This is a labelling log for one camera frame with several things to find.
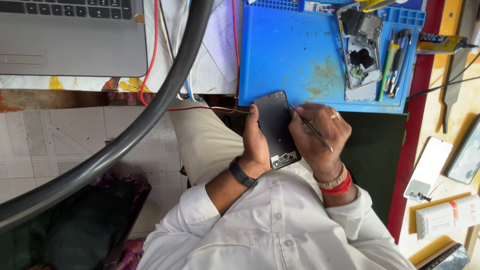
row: gold ring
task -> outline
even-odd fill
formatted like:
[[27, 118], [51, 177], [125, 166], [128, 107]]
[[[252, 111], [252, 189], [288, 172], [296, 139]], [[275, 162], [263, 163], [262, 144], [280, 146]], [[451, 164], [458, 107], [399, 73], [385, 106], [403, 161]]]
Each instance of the gold ring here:
[[333, 112], [333, 115], [330, 116], [330, 118], [331, 119], [337, 118], [339, 121], [342, 121], [342, 119], [340, 118], [340, 113], [333, 108], [331, 108], [331, 110]]

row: man's right hand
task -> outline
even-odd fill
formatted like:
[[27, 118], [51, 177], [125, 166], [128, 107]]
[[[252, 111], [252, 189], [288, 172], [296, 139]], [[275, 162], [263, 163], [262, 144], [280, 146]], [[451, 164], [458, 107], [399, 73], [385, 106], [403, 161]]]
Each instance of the man's right hand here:
[[[297, 111], [292, 112], [292, 121], [288, 126], [295, 145], [320, 182], [334, 181], [342, 172], [340, 153], [352, 133], [352, 128], [335, 109], [326, 105], [306, 103], [295, 108]], [[327, 149], [315, 131], [304, 131], [303, 121], [299, 116], [313, 121], [319, 133], [333, 148], [333, 152]]]

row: man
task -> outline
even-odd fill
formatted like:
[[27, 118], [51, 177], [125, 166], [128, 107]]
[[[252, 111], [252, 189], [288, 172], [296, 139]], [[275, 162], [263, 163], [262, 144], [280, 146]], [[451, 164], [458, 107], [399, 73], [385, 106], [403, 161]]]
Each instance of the man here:
[[[172, 107], [192, 106], [176, 100]], [[304, 131], [299, 116], [334, 152]], [[193, 187], [147, 237], [138, 269], [415, 269], [368, 193], [350, 184], [339, 156], [351, 127], [334, 109], [307, 103], [292, 111], [288, 128], [303, 159], [277, 171], [255, 105], [243, 140], [211, 110], [170, 117]]]

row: paper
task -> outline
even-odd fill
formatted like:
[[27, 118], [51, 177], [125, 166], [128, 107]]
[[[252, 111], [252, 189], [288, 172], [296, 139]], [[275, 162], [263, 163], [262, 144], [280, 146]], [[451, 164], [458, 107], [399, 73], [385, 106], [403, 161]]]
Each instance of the paper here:
[[210, 15], [203, 38], [205, 47], [228, 82], [237, 78], [232, 12], [232, 0], [223, 1]]

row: laptop touchpad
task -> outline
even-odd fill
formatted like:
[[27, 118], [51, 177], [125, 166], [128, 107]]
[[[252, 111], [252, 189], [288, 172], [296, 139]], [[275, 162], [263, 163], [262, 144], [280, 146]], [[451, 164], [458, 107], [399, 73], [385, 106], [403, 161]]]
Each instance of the laptop touchpad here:
[[0, 63], [41, 65], [43, 58], [41, 55], [0, 54]]

